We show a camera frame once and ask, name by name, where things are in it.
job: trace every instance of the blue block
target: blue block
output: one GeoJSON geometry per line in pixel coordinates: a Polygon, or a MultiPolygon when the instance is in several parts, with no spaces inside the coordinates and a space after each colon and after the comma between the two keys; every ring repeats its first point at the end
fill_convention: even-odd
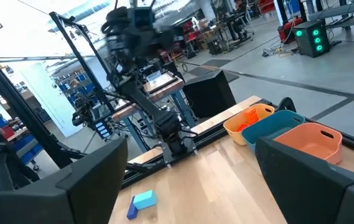
{"type": "Polygon", "coordinates": [[[153,190],[147,191],[145,193],[135,195],[134,205],[138,210],[155,205],[157,202],[156,194],[153,190]]]}
{"type": "Polygon", "coordinates": [[[131,199],[131,203],[129,204],[128,208],[127,218],[129,220],[136,218],[138,215],[138,209],[134,205],[134,198],[135,196],[133,196],[133,198],[131,199]]]}

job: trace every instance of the light blue block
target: light blue block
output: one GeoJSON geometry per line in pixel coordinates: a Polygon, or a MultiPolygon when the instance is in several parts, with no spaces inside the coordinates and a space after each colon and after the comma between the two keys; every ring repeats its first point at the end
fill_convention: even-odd
{"type": "Polygon", "coordinates": [[[150,190],[142,194],[135,195],[133,203],[138,210],[141,210],[155,205],[156,202],[157,202],[157,196],[153,190],[150,190]]]}

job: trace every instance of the wheel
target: wheel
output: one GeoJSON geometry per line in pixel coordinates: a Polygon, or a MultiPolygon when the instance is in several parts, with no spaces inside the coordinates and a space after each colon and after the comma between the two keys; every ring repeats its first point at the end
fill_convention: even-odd
{"type": "Polygon", "coordinates": [[[39,167],[38,165],[34,165],[34,166],[33,166],[33,170],[34,170],[34,171],[39,171],[39,170],[40,170],[40,167],[39,167]]]}

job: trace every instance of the teal basket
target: teal basket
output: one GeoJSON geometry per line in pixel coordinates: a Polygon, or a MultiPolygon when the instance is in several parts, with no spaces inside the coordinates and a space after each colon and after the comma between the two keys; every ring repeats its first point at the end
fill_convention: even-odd
{"type": "Polygon", "coordinates": [[[258,138],[274,139],[304,122],[303,116],[289,110],[282,110],[248,126],[241,132],[241,135],[254,152],[258,138]]]}

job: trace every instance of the yellow basket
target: yellow basket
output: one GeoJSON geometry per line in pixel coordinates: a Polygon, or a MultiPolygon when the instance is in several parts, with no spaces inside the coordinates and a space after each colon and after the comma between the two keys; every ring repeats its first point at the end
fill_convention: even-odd
{"type": "Polygon", "coordinates": [[[226,131],[228,131],[228,134],[236,143],[238,143],[241,146],[245,146],[246,141],[243,139],[243,136],[241,135],[241,131],[237,131],[237,130],[242,124],[246,123],[245,111],[248,111],[253,108],[256,110],[258,119],[260,120],[268,117],[269,115],[275,112],[275,108],[273,108],[272,106],[258,103],[253,106],[250,106],[249,108],[246,108],[242,112],[228,119],[228,121],[224,122],[224,128],[226,129],[226,131]]]}

